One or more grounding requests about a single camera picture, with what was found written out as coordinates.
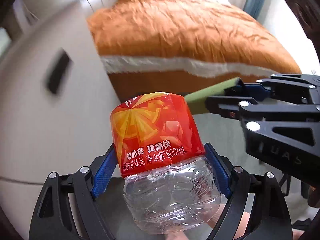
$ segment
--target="fuzzy orange bedspread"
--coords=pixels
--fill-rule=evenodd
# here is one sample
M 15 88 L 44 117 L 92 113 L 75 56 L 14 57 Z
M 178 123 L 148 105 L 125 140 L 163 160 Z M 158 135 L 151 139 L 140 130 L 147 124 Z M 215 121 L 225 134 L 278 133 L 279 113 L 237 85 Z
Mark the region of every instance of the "fuzzy orange bedspread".
M 261 24 L 214 0 L 118 0 L 94 13 L 88 24 L 100 56 L 187 57 L 300 73 Z

